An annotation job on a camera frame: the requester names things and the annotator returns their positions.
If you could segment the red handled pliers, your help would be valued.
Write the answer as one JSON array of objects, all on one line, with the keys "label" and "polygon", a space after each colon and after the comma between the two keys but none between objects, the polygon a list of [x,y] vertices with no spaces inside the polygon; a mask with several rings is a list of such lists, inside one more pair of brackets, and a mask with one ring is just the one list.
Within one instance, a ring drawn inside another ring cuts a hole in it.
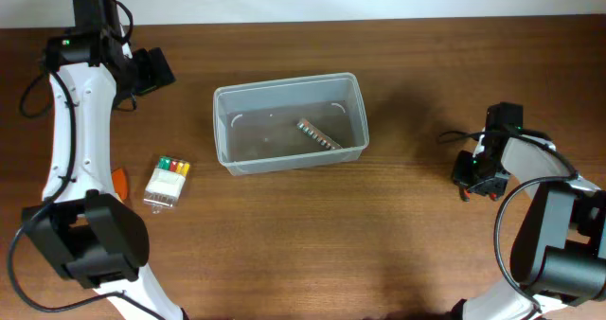
[{"label": "red handled pliers", "polygon": [[497,195],[496,193],[479,193],[479,192],[473,192],[473,191],[469,192],[467,189],[459,190],[459,197],[463,202],[466,202],[466,203],[469,202],[473,195],[477,195],[480,197],[487,197],[493,202],[496,202],[500,199],[500,196]]}]

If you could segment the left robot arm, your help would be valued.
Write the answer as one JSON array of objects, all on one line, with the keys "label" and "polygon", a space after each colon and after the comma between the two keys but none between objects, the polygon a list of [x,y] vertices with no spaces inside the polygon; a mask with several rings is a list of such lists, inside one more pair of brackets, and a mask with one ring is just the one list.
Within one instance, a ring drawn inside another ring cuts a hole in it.
[{"label": "left robot arm", "polygon": [[28,237],[57,275],[95,291],[127,319],[183,319],[149,264],[144,221],[115,190],[110,118],[174,82],[159,48],[131,50],[132,25],[117,0],[72,0],[75,24],[45,47],[43,78],[52,89],[53,151],[38,206],[25,208]]}]

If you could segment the orange scraper with wooden handle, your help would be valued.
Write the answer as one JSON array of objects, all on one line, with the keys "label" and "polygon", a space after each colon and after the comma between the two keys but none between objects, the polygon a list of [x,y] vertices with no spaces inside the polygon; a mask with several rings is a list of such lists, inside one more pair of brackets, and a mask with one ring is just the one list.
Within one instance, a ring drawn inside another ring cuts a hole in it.
[{"label": "orange scraper with wooden handle", "polygon": [[115,169],[112,171],[111,177],[116,195],[120,201],[124,202],[128,199],[129,194],[126,171],[123,168]]}]

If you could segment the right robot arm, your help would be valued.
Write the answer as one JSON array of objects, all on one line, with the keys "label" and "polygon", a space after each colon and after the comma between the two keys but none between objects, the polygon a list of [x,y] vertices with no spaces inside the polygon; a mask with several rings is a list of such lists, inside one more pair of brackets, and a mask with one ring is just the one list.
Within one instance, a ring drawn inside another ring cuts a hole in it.
[{"label": "right robot arm", "polygon": [[502,274],[487,292],[460,300],[453,319],[542,319],[550,311],[605,299],[605,192],[584,179],[551,138],[524,126],[524,109],[501,102],[471,138],[451,175],[459,197],[499,203],[493,250]]}]

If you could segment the clear plastic storage container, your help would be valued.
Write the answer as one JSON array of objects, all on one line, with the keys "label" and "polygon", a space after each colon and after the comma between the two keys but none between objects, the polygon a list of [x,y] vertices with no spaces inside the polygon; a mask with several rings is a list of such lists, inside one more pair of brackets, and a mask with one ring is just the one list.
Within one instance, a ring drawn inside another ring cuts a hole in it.
[{"label": "clear plastic storage container", "polygon": [[[296,127],[300,118],[342,149],[309,138]],[[369,144],[362,92],[351,73],[220,87],[213,126],[218,160],[234,176],[355,161]]]}]

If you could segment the orange socket bit rail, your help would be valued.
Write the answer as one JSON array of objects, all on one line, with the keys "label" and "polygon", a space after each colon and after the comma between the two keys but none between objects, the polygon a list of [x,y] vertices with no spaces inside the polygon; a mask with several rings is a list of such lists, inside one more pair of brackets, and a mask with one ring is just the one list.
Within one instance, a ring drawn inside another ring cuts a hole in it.
[{"label": "orange socket bit rail", "polygon": [[319,145],[323,146],[327,150],[341,150],[342,147],[327,136],[325,133],[321,132],[318,128],[311,124],[311,122],[306,118],[300,118],[297,122],[296,127],[306,134],[309,138],[313,139]]}]

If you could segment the clear box of coloured bits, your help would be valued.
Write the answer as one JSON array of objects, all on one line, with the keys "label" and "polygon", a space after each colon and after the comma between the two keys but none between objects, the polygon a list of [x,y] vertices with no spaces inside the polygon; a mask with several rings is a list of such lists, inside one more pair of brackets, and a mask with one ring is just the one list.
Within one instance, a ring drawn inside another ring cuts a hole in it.
[{"label": "clear box of coloured bits", "polygon": [[143,203],[154,214],[173,209],[180,198],[190,170],[188,161],[161,156],[154,168],[143,195]]}]

